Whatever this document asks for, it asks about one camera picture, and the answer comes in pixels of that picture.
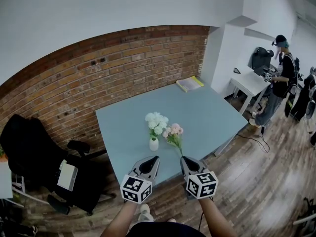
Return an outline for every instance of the notebook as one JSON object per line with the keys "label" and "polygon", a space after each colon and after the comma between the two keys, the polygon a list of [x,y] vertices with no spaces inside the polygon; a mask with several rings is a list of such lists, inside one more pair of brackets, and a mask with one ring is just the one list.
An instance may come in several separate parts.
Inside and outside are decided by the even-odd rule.
{"label": "notebook", "polygon": [[192,76],[183,80],[177,80],[176,84],[180,88],[182,88],[185,92],[204,86],[204,84],[201,81],[199,81],[195,76]]}

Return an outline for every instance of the table leg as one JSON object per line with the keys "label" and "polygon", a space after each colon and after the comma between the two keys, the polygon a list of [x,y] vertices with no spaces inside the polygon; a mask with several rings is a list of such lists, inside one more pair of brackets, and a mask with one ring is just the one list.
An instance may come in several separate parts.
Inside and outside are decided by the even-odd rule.
{"label": "table leg", "polygon": [[239,91],[239,89],[238,89],[237,87],[235,87],[235,89],[234,89],[234,95],[233,95],[234,98],[237,97],[238,91]]}
{"label": "table leg", "polygon": [[230,138],[228,141],[226,141],[222,146],[220,146],[218,149],[216,149],[214,155],[218,156],[225,148],[226,146],[232,141],[232,139],[235,137],[235,135]]}
{"label": "table leg", "polygon": [[246,101],[244,102],[244,104],[243,104],[241,110],[239,111],[240,114],[243,114],[243,113],[244,113],[244,111],[246,110],[247,106],[249,105],[249,103],[250,103],[250,101],[251,101],[251,98],[252,98],[251,95],[247,96]]}
{"label": "table leg", "polygon": [[19,207],[24,208],[24,205],[21,205],[21,204],[19,204],[19,203],[16,203],[16,202],[14,202],[14,201],[12,201],[12,200],[9,200],[9,199],[7,199],[7,198],[4,198],[4,200],[6,200],[6,201],[8,201],[8,202],[10,202],[10,203],[12,203],[12,204],[15,204],[15,205],[17,205],[17,206],[19,206]]}
{"label": "table leg", "polygon": [[255,108],[257,106],[257,104],[260,102],[261,98],[263,97],[263,94],[266,92],[266,89],[265,88],[263,91],[261,91],[260,95],[258,96],[257,98],[257,101],[255,102],[255,104],[253,105],[253,107],[251,108],[251,111],[250,112],[254,112],[255,111]]}

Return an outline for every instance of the office chair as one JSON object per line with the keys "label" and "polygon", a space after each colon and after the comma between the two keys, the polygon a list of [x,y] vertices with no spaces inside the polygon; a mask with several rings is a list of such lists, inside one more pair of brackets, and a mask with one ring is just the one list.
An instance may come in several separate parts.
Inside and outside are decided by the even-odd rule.
{"label": "office chair", "polygon": [[[0,144],[8,156],[8,164],[13,173],[45,186],[66,201],[60,202],[52,195],[47,197],[47,202],[61,213],[68,214],[70,207],[75,205],[92,215],[101,194],[111,199],[116,197],[115,194],[103,192],[105,168],[89,160],[94,154],[100,154],[86,156],[90,146],[81,141],[68,143],[68,148],[77,150],[81,157],[68,154],[54,143],[37,118],[28,120],[13,115],[3,129]],[[64,159],[78,169],[72,191],[57,185],[59,167]]]}

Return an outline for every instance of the white box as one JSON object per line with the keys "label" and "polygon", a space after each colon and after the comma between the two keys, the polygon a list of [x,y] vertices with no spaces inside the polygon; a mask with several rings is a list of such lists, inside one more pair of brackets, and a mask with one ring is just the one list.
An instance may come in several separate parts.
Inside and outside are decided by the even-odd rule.
{"label": "white box", "polygon": [[78,169],[75,166],[64,163],[59,175],[57,185],[69,191],[73,191]]}
{"label": "white box", "polygon": [[153,183],[134,176],[125,175],[120,185],[123,199],[142,203],[152,193]]}
{"label": "white box", "polygon": [[187,191],[197,199],[215,195],[218,179],[213,171],[188,176]]}

